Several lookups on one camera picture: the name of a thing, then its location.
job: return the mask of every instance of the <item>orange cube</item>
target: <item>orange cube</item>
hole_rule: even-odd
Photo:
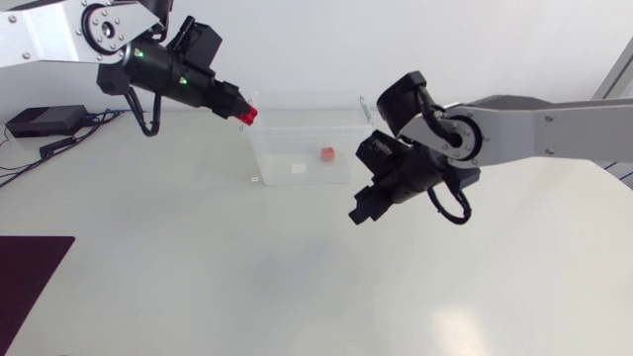
[[[336,152],[334,151],[334,148],[326,147],[320,150],[320,156],[324,161],[330,161],[334,160],[334,158],[336,157]]]

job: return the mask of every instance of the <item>black cable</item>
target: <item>black cable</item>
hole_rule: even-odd
[[[439,120],[437,120],[435,117],[435,110],[433,109],[435,105],[430,99],[428,93],[426,93],[426,89],[424,89],[421,85],[417,87],[417,98],[420,101],[419,108],[422,113],[422,117],[431,131],[450,143],[453,147],[459,147],[461,144],[460,138],[449,132],[448,129],[446,129]]]
[[[462,209],[464,210],[464,216],[462,218],[455,217],[452,214],[448,213],[446,209],[444,209],[442,204],[439,202],[439,199],[437,199],[437,195],[435,194],[435,190],[433,188],[427,189],[426,192],[428,193],[428,197],[433,203],[433,206],[435,206],[435,208],[437,209],[437,212],[450,222],[458,225],[463,225],[471,219],[473,210],[471,209],[471,205],[462,191],[452,193],[457,203],[459,203],[459,205],[461,205]]]
[[[147,124],[145,123],[145,116],[142,112],[142,106],[140,105],[140,101],[138,100],[135,89],[130,88],[130,91],[125,94],[125,98],[130,105],[132,113],[135,115],[136,121],[138,122],[142,133],[147,137],[156,136],[160,131],[160,110],[162,96],[160,94],[156,94],[154,96],[154,110],[152,113],[152,121],[150,123],[149,129],[147,128]]]
[[[4,127],[4,138],[5,139],[0,143],[0,147],[9,141],[9,137],[7,136],[7,127]]]

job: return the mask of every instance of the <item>white table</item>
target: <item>white table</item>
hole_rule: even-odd
[[[633,194],[592,163],[484,169],[466,226],[425,196],[355,226],[361,167],[266,187],[237,122],[163,122],[0,190],[0,234],[77,237],[9,355],[633,354]]]

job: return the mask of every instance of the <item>transparent box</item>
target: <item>transparent box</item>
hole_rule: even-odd
[[[353,92],[258,93],[252,104],[259,115],[244,131],[264,183],[344,184],[352,180],[356,150],[373,127],[362,97]],[[325,148],[333,148],[333,159],[324,158]]]

